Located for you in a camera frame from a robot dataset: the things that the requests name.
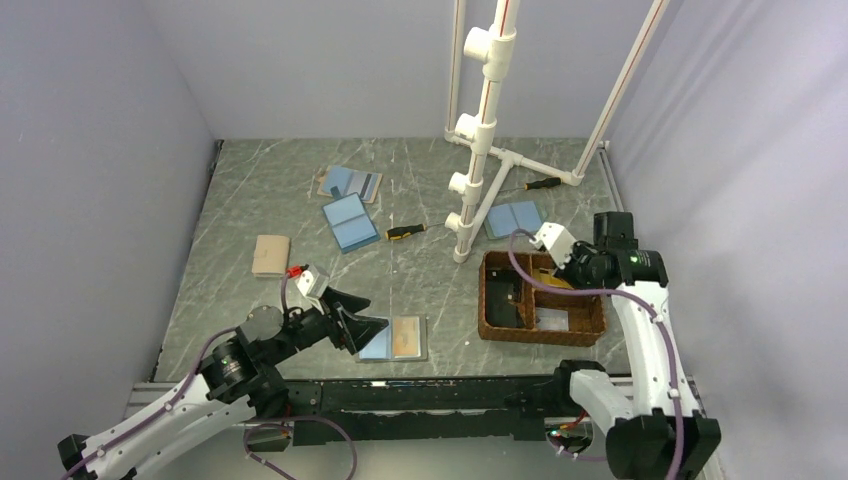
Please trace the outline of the tan card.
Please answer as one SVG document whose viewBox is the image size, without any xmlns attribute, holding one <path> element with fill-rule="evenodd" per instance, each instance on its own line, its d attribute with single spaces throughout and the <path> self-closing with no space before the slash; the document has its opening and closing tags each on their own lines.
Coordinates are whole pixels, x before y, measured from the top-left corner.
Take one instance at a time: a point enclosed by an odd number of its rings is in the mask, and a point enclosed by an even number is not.
<svg viewBox="0 0 848 480">
<path fill-rule="evenodd" d="M 394 317 L 391 327 L 393 359 L 419 358 L 423 354 L 421 319 L 418 316 Z"/>
</svg>

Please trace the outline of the gold credit card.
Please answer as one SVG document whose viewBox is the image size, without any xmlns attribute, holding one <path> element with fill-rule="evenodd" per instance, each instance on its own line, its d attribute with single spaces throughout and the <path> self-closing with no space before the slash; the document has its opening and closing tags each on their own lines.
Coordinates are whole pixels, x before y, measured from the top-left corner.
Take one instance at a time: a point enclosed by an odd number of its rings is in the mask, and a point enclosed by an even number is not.
<svg viewBox="0 0 848 480">
<path fill-rule="evenodd" d="M 568 282 L 555 277 L 554 271 L 551 269 L 534 268 L 531 271 L 531 276 L 537 283 L 544 284 L 552 288 L 569 290 L 572 289 L 572 286 Z"/>
</svg>

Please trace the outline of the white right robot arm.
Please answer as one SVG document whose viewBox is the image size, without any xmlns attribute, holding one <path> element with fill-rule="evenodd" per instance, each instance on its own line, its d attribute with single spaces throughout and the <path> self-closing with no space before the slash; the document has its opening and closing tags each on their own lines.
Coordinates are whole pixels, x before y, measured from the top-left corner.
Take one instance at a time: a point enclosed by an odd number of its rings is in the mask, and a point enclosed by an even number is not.
<svg viewBox="0 0 848 480">
<path fill-rule="evenodd" d="M 578 292 L 607 295 L 622 326 L 633 393 L 626 396 L 597 367 L 575 368 L 551 388 L 557 411 L 583 408 L 605 437 L 618 479 L 695 479 L 721 440 L 717 420 L 700 408 L 682 367 L 670 321 L 669 278 L 659 252 L 640 248 L 629 212 L 594 218 L 594 239 L 547 224 L 542 244 L 556 277 Z"/>
</svg>

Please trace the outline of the tan card holder with cards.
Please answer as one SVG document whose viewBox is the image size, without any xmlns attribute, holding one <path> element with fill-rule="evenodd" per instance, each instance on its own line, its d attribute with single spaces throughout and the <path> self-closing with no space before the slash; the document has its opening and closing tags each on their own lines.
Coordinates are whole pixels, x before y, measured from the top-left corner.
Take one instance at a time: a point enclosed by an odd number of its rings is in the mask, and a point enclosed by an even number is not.
<svg viewBox="0 0 848 480">
<path fill-rule="evenodd" d="M 317 194 L 332 197 L 337 190 L 341 196 L 358 194 L 365 204 L 376 201 L 383 175 L 334 165 L 320 178 Z"/>
</svg>

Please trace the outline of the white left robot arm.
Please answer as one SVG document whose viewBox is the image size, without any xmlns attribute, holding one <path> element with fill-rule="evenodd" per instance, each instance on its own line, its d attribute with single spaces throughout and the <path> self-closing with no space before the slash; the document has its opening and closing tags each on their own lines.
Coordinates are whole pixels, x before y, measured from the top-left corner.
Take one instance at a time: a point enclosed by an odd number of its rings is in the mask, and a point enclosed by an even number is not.
<svg viewBox="0 0 848 480">
<path fill-rule="evenodd" d="M 137 479 L 141 464 L 176 449 L 180 438 L 204 440 L 244 420 L 275 419 L 290 407 L 278 364 L 321 342 L 357 354 L 389 321 L 361 315 L 369 300 L 327 288 L 315 306 L 284 312 L 254 308 L 240 325 L 208 341 L 189 373 L 141 411 L 103 432 L 72 434 L 57 446 L 66 479 Z M 190 433 L 191 425 L 203 427 Z"/>
</svg>

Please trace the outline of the grey leather card holder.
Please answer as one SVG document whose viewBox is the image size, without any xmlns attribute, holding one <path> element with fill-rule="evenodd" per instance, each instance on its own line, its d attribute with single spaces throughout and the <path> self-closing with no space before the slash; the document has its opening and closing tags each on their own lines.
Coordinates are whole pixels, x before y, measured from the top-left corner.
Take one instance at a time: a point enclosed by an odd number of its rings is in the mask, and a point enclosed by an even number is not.
<svg viewBox="0 0 848 480">
<path fill-rule="evenodd" d="M 389 318 L 389 325 L 355 355 L 360 363 L 415 362 L 428 358 L 427 321 L 420 315 Z"/>
</svg>

